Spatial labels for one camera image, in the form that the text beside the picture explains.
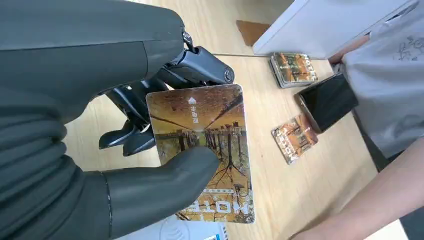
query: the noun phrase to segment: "white object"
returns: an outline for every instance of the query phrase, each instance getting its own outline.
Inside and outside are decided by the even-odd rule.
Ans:
[[[223,223],[182,221],[172,215],[116,240],[228,240]]]
[[[424,135],[424,2],[344,55],[365,132],[385,157]]]
[[[304,53],[327,59],[415,0],[294,0],[253,45],[257,55]]]

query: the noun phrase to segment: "wooden table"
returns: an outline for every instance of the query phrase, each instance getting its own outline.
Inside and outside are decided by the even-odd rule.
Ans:
[[[264,57],[221,56],[243,87],[255,224],[227,224],[231,240],[286,240],[305,226],[339,211],[376,174],[351,114],[319,136],[319,143],[295,164],[287,165],[271,129],[300,113],[293,100],[298,88],[279,89]],[[327,61],[314,60],[319,78],[332,75]],[[99,137],[121,128],[124,115],[101,96],[67,125],[69,154],[86,171],[159,165],[156,148],[131,157],[122,147],[98,150]],[[399,222],[375,240],[407,239]]]

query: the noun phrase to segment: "gray robot arm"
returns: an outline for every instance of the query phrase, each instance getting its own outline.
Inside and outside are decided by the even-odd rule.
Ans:
[[[61,142],[95,96],[167,63],[184,75],[183,31],[175,12],[127,1],[0,1],[0,239],[113,239],[196,199],[219,165],[207,148],[83,172]]]

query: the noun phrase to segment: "card with autumn tree image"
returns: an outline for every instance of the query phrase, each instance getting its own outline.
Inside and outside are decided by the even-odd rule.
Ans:
[[[148,94],[146,100],[162,164],[196,146],[210,148],[220,160],[203,193],[177,216],[188,221],[253,223],[242,87],[229,84],[160,91]]]

